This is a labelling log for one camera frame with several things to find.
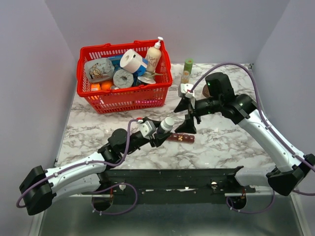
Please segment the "white pill bottle blue label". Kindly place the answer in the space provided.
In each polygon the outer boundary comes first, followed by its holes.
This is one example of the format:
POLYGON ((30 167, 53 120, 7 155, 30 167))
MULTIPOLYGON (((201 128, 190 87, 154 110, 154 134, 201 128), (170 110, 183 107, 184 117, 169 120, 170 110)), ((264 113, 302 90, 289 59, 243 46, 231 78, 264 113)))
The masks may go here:
POLYGON ((164 120, 160 123, 157 129, 157 134, 169 133, 173 129, 173 126, 165 126, 164 120))

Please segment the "dark red weekly pill organizer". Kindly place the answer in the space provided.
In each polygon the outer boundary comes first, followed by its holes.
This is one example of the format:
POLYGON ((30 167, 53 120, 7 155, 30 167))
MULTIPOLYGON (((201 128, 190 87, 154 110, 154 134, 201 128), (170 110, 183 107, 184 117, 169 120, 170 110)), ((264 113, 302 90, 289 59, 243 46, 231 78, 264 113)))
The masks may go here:
POLYGON ((189 134, 173 133, 170 137, 167 138, 167 140, 170 142, 193 144, 195 141, 195 136, 189 134))

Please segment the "white pill bottle cap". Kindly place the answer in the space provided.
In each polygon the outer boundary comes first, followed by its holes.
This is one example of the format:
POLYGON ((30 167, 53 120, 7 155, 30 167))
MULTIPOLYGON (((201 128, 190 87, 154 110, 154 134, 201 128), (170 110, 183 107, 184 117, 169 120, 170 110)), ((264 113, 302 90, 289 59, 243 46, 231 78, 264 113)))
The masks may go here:
POLYGON ((172 117, 166 117, 164 119, 164 123, 165 123, 165 126, 173 126, 175 122, 172 117))

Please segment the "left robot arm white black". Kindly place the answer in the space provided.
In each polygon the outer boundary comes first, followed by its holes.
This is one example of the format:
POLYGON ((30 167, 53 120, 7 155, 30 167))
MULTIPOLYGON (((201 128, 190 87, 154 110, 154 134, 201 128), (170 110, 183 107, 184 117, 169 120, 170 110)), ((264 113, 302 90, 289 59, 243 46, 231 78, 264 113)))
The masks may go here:
POLYGON ((36 166, 19 186, 21 196, 18 208, 25 208, 28 215, 36 215, 49 208, 53 201, 85 192, 104 194, 109 189, 108 180, 100 174, 121 165, 128 154, 146 144, 157 148, 171 135, 174 119, 162 121, 148 117, 132 119, 127 129, 114 130, 107 144, 91 155, 72 164, 43 169, 36 166))

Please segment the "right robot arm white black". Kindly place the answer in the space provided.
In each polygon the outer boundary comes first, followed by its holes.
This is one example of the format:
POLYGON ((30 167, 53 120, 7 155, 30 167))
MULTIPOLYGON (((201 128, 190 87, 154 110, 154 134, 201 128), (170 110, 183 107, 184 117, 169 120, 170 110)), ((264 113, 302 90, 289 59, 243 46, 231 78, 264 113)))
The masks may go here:
POLYGON ((248 132, 275 163, 270 169, 242 167, 227 179, 227 189, 236 193, 248 185, 267 186, 280 195, 288 196, 309 173, 310 166, 315 164, 315 156, 305 155, 292 144, 283 145, 277 140, 283 135, 263 122, 266 117, 259 112, 257 103, 250 96, 235 95, 226 74, 216 72, 206 76, 205 81, 210 97, 201 100, 195 99, 192 84, 180 84, 181 101, 174 111, 188 113, 175 131, 196 134, 194 124, 201 122, 201 116, 221 113, 248 132))

